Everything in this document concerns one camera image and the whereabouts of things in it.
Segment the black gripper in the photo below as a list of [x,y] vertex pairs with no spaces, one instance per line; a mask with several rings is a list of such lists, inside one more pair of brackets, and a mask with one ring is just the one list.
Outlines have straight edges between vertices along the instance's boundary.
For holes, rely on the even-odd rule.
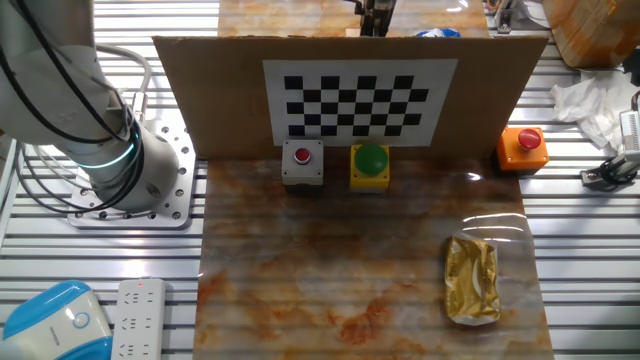
[[397,0],[364,0],[364,14],[360,21],[360,35],[385,37]]

